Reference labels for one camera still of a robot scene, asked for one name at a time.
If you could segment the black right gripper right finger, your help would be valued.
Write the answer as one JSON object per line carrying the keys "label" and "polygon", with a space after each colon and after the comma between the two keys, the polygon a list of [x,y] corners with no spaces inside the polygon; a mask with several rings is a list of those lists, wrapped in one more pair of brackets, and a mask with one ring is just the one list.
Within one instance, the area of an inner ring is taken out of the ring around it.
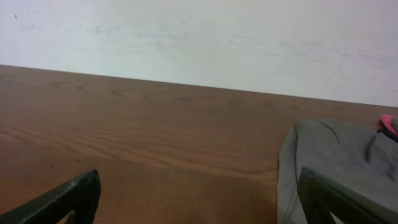
{"label": "black right gripper right finger", "polygon": [[308,223],[397,223],[396,212],[306,167],[297,191]]}

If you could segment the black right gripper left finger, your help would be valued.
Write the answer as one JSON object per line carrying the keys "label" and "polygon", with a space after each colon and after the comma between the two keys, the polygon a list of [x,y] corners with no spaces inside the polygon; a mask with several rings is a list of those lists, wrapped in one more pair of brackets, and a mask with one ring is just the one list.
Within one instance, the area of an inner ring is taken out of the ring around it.
{"label": "black right gripper left finger", "polygon": [[1,214],[1,223],[93,223],[101,196],[96,169],[88,170],[48,192]]}

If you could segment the grey shorts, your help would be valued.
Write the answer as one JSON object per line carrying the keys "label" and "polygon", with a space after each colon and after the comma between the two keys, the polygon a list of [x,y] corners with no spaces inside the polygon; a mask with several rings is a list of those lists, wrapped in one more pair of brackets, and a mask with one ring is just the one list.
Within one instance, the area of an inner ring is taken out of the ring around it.
{"label": "grey shorts", "polygon": [[383,133],[338,119],[297,121],[279,154],[278,223],[306,223],[297,192],[304,167],[397,211],[397,142]]}

